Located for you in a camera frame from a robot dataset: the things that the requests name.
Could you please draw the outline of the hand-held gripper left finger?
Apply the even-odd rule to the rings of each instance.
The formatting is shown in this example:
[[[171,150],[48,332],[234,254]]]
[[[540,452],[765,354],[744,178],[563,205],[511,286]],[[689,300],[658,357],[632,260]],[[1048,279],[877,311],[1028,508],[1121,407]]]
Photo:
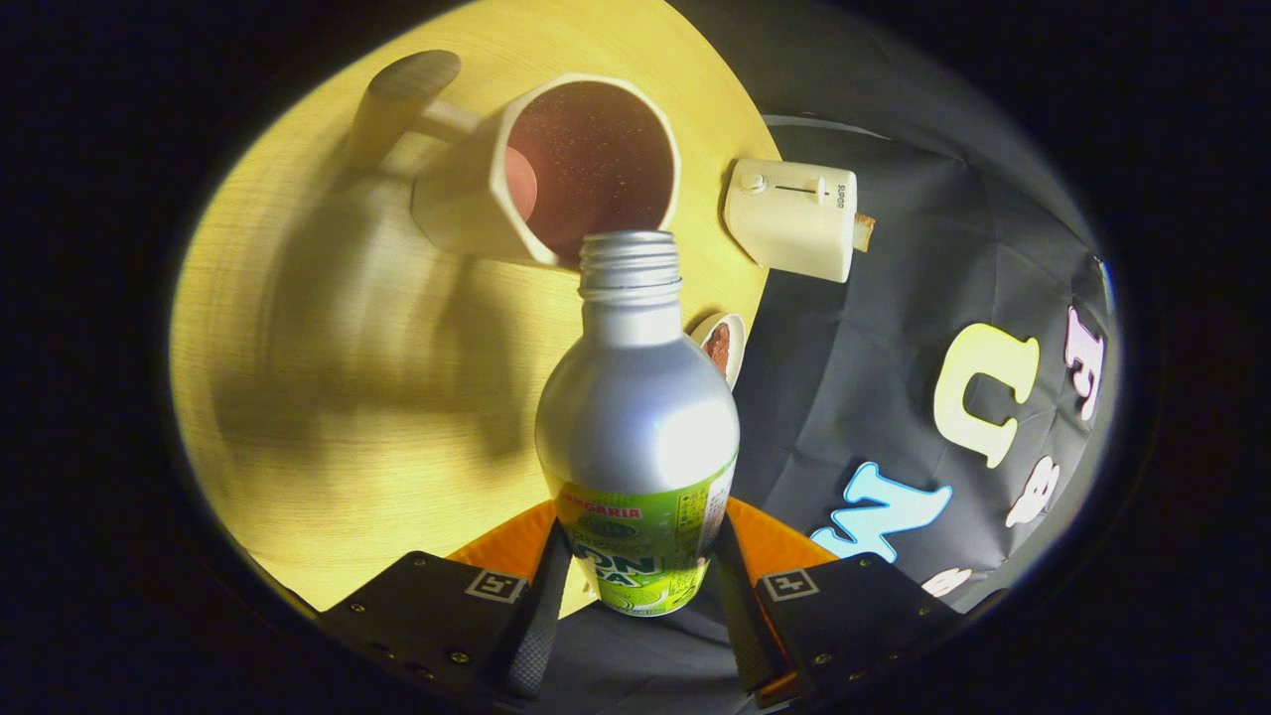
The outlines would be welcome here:
[[[573,556],[552,500],[447,558],[412,551],[318,615],[322,630],[446,701],[534,701]]]

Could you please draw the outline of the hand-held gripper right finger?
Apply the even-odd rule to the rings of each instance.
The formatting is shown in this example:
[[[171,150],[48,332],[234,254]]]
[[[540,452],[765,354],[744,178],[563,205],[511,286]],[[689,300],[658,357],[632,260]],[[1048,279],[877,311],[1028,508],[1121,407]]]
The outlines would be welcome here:
[[[835,558],[735,498],[714,565],[741,687],[763,709],[840,704],[916,664],[965,624],[885,558]]]

